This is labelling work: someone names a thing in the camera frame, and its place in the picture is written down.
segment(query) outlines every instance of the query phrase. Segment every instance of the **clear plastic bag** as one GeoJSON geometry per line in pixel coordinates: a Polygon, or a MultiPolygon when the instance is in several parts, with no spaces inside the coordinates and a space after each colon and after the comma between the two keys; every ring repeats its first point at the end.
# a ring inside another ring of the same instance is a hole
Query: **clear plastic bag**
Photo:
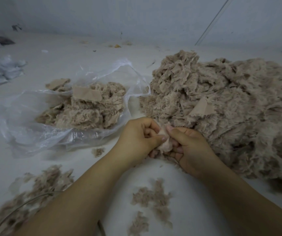
{"type": "Polygon", "coordinates": [[[148,82],[127,59],[120,59],[106,70],[88,72],[81,70],[71,80],[71,85],[87,86],[97,81],[118,82],[126,87],[124,95],[125,110],[111,129],[59,129],[35,122],[35,118],[49,107],[61,102],[61,96],[69,96],[72,91],[55,92],[51,90],[24,91],[0,103],[0,131],[11,147],[15,158],[33,156],[46,149],[96,146],[103,139],[124,126],[130,119],[128,100],[150,94],[148,82]]]}

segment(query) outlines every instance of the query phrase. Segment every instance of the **white floor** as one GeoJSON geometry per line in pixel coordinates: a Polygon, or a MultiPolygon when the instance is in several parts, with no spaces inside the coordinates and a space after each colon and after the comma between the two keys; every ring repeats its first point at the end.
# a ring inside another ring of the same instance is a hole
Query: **white floor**
{"type": "MultiPolygon", "coordinates": [[[[151,46],[133,43],[132,46],[120,41],[99,43],[90,37],[72,37],[66,35],[43,35],[29,33],[9,33],[15,45],[0,48],[0,57],[10,54],[13,59],[25,59],[28,65],[23,67],[25,75],[11,83],[0,86],[0,99],[23,90],[44,89],[45,83],[56,78],[72,78],[79,66],[90,66],[91,70],[101,70],[121,57],[127,57],[142,75],[151,80],[151,72],[160,65],[160,61],[180,49],[195,50],[200,61],[210,61],[225,57],[229,60],[243,60],[262,57],[282,64],[282,53],[273,51],[220,49],[199,46],[151,46]],[[119,44],[121,48],[109,48],[119,44]]],[[[141,116],[138,102],[131,104],[133,117],[141,116]]],[[[107,143],[110,150],[117,138],[107,143]]],[[[0,205],[11,198],[8,186],[16,177],[25,172],[39,174],[52,164],[62,164],[63,169],[74,168],[78,178],[97,161],[90,148],[72,152],[57,153],[44,151],[32,158],[13,159],[7,144],[0,136],[0,205]]],[[[159,160],[147,160],[144,165],[128,171],[118,182],[102,219],[107,235],[125,235],[128,225],[140,208],[130,205],[132,193],[138,187],[151,186],[151,179],[165,179],[165,190],[171,191],[171,221],[173,230],[157,222],[151,212],[142,209],[150,218],[150,231],[143,235],[229,235],[230,231],[221,213],[205,188],[195,179],[180,172],[173,166],[159,160]]],[[[265,197],[282,207],[282,195],[270,192],[268,185],[259,180],[248,180],[249,184],[265,197]]]]}

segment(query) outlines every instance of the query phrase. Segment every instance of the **pile of beige fiber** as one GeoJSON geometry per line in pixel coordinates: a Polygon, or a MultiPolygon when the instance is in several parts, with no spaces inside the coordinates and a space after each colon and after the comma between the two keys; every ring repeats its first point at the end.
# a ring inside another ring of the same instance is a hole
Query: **pile of beige fiber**
{"type": "MultiPolygon", "coordinates": [[[[46,88],[64,92],[70,79],[56,79],[46,88]]],[[[88,87],[72,86],[72,96],[62,98],[61,103],[44,111],[35,120],[57,128],[110,129],[125,108],[125,87],[120,83],[97,82],[88,87]]]]}
{"type": "Polygon", "coordinates": [[[198,130],[216,155],[247,178],[282,191],[282,66],[263,59],[199,63],[195,52],[166,56],[153,71],[142,111],[198,130]]]}

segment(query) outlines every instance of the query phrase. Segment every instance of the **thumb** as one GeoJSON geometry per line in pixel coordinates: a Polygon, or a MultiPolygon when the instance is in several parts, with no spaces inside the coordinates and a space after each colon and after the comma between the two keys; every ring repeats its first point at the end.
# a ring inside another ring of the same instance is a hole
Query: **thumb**
{"type": "Polygon", "coordinates": [[[189,143],[190,137],[179,131],[177,128],[174,128],[170,125],[166,126],[166,130],[168,134],[174,138],[177,142],[179,142],[182,146],[186,146],[189,143]]]}
{"type": "Polygon", "coordinates": [[[151,146],[151,150],[154,148],[160,146],[167,140],[167,136],[165,135],[156,135],[151,138],[147,138],[147,141],[149,142],[149,145],[151,146]]]}

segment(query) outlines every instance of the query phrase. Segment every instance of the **right hand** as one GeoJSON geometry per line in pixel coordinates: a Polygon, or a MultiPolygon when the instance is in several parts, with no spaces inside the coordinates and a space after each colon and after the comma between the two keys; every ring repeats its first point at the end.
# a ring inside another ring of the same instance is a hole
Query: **right hand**
{"type": "Polygon", "coordinates": [[[166,130],[173,142],[173,150],[167,154],[175,158],[188,174],[201,179],[225,166],[196,130],[172,126],[167,126],[166,130]]]}

